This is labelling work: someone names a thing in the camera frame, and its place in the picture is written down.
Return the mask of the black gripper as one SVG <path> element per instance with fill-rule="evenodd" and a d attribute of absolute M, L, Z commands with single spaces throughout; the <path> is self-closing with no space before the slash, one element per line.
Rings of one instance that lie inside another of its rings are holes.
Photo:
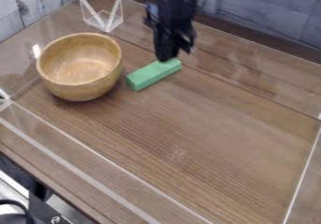
<path fill-rule="evenodd" d="M 156 0 L 146 4 L 146 25 L 154 33 L 154 52 L 160 62 L 175 58 L 179 48 L 191 53 L 195 41 L 195 31 L 191 21 L 195 15 L 198 0 Z M 177 47 L 172 36 L 179 36 Z"/>

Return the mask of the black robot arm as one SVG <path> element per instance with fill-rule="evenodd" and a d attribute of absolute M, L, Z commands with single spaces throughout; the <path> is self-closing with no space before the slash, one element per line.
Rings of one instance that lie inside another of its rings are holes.
<path fill-rule="evenodd" d="M 160 62 L 175 58 L 179 51 L 191 53 L 197 6 L 198 0 L 156 0 L 146 4 L 144 24 L 152 31 L 154 52 Z"/>

